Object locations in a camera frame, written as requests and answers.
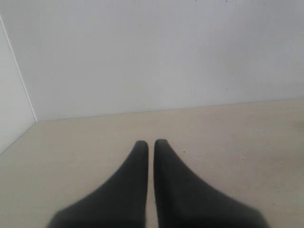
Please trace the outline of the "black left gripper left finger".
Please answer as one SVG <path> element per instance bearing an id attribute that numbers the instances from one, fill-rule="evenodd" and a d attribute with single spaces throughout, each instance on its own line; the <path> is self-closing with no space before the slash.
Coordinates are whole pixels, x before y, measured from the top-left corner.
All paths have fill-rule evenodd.
<path id="1" fill-rule="evenodd" d="M 58 211 L 49 228 L 143 228 L 149 149 L 137 141 L 121 167 L 98 189 Z"/>

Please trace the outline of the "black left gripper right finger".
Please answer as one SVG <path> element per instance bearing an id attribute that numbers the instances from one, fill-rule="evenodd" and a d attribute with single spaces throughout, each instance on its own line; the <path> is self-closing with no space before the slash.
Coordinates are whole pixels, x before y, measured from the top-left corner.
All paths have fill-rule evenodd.
<path id="1" fill-rule="evenodd" d="M 208 185 L 165 139 L 154 144 L 154 194 L 160 228 L 267 228 L 262 214 Z"/>

